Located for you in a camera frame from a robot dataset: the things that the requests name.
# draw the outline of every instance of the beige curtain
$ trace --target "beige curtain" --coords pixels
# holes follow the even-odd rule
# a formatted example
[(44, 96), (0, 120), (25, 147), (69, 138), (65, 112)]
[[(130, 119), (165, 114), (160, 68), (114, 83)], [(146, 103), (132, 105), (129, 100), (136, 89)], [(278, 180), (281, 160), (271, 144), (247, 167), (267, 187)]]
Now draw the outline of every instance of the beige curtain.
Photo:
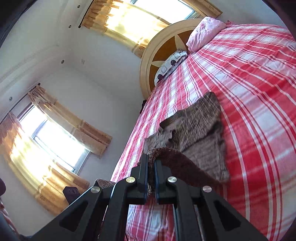
[(27, 136), (12, 113), (0, 125), (0, 154), (25, 188), (54, 215), (68, 206), (62, 192), (65, 186), (75, 186), (81, 194), (89, 187), (88, 181), (52, 160)]
[(213, 4), (205, 0), (183, 0), (203, 17), (217, 18), (222, 12)]
[(97, 130), (84, 120), (62, 106), (56, 98), (52, 97), (40, 86), (28, 93), (33, 105), (46, 114), (50, 121), (60, 125), (71, 134), (90, 152), (102, 156), (112, 140), (112, 136)]
[(150, 40), (170, 23), (133, 4), (120, 0), (94, 0), (82, 25), (125, 44), (142, 57)]

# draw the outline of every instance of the fuzzy brown throw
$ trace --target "fuzzy brown throw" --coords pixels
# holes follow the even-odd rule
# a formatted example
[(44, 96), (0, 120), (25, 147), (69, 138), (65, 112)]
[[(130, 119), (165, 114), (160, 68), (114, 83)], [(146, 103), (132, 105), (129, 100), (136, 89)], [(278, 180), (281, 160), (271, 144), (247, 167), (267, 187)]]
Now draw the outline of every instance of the fuzzy brown throw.
[(98, 186), (102, 189), (104, 188), (108, 188), (108, 187), (113, 187), (116, 183), (115, 182), (111, 182), (111, 181), (106, 181), (104, 179), (98, 178), (95, 182), (94, 182), (94, 186)]
[[(213, 92), (207, 92), (193, 105), (160, 123), (158, 131), (145, 139), (144, 153), (151, 155), (156, 148), (167, 147), (182, 152), (199, 169), (215, 181), (225, 183), (229, 172), (224, 162), (225, 144), (221, 138), (220, 104)], [(178, 165), (177, 161), (169, 167)], [(183, 169), (183, 176), (193, 175)]]
[(177, 150), (170, 148), (153, 149), (148, 159), (148, 195), (154, 194), (154, 161), (161, 160), (163, 166), (167, 166), (172, 171), (172, 175), (183, 180), (187, 184), (194, 187), (202, 187), (205, 185), (214, 187), (219, 182), (213, 179), (206, 172), (198, 168), (190, 159)]

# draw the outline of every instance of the headboard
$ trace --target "headboard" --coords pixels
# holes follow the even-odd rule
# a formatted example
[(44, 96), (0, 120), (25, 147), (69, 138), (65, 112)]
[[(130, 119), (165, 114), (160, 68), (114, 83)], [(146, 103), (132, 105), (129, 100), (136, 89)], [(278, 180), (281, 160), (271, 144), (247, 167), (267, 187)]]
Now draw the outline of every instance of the headboard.
[(201, 20), (193, 18), (173, 23), (161, 30), (149, 42), (140, 65), (140, 85), (145, 99), (148, 99), (155, 87), (154, 77), (159, 67), (177, 48), (188, 50), (187, 40)]

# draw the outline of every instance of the silver screw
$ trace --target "silver screw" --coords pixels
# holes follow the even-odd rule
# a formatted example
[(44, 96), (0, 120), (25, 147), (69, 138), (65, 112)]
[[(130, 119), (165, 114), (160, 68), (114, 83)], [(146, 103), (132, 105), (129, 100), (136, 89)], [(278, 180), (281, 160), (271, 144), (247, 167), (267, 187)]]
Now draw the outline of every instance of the silver screw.
[(204, 186), (204, 187), (202, 188), (202, 190), (203, 190), (204, 192), (211, 192), (211, 191), (212, 191), (212, 188), (211, 188), (210, 186)]
[(168, 181), (170, 183), (175, 183), (177, 181), (177, 178), (176, 177), (168, 177)]
[(135, 180), (136, 180), (136, 179), (135, 179), (134, 177), (127, 177), (127, 178), (126, 178), (126, 182), (127, 182), (127, 183), (133, 183), (133, 182), (135, 182)]
[(96, 186), (91, 188), (92, 193), (98, 193), (100, 190), (101, 190), (100, 187), (96, 187)]

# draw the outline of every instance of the red striped bedspread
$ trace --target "red striped bedspread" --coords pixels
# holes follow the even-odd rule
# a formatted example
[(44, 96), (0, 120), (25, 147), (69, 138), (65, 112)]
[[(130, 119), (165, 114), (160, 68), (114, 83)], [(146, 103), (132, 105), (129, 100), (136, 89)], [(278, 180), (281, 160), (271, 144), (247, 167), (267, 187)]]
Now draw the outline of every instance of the red striped bedspread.
[[(216, 191), (269, 240), (296, 216), (296, 43), (274, 25), (232, 25), (152, 91), (112, 181), (129, 176), (144, 138), (177, 110), (213, 91), (221, 104), (230, 182)], [(175, 240), (171, 205), (131, 205), (130, 241)]]

